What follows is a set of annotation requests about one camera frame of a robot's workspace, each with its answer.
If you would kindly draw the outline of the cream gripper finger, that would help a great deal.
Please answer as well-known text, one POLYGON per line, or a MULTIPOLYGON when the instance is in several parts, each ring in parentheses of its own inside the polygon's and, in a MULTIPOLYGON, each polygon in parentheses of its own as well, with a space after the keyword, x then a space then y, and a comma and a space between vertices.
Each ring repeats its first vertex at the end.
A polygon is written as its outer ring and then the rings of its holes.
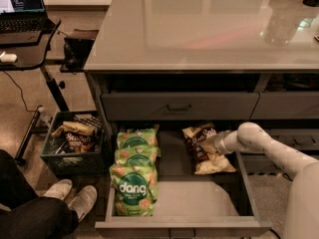
POLYGON ((204 151, 209 153, 217 153, 217 149, 211 139, 206 139, 198 144, 204 151))

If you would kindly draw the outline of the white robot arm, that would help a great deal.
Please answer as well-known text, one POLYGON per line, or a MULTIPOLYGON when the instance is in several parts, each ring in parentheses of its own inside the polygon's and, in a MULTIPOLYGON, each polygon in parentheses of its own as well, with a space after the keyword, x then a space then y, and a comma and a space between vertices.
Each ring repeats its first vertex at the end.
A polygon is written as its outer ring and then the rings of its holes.
POLYGON ((319 160, 272 138, 254 122, 221 131, 198 144, 205 151, 230 154, 259 150, 290 176, 283 239, 319 239, 319 160))

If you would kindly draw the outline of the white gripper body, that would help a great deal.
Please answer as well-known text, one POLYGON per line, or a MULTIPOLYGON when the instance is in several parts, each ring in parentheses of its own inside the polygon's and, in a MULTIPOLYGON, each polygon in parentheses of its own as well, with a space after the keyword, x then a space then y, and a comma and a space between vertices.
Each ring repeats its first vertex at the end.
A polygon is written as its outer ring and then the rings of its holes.
POLYGON ((213 140, 213 145, 216 150, 222 154, 230 154, 240 150, 237 131, 225 130, 219 132, 213 140))

